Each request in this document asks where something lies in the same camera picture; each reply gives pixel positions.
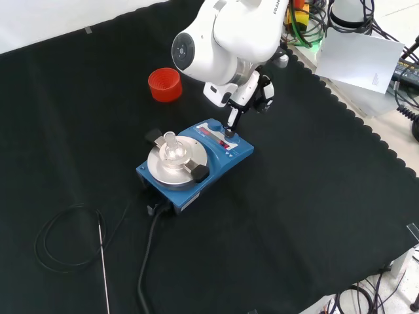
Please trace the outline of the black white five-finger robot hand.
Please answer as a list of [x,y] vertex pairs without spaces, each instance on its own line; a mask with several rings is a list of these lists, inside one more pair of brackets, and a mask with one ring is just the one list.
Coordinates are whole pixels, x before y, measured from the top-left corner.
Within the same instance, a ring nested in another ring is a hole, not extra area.
[[242,114],[246,113],[251,107],[259,113],[266,112],[275,95],[271,79],[266,75],[261,75],[258,70],[255,70],[249,80],[242,86],[234,83],[216,86],[207,82],[203,93],[214,105],[220,108],[226,106],[231,108],[227,123],[224,126],[227,138],[234,137]]

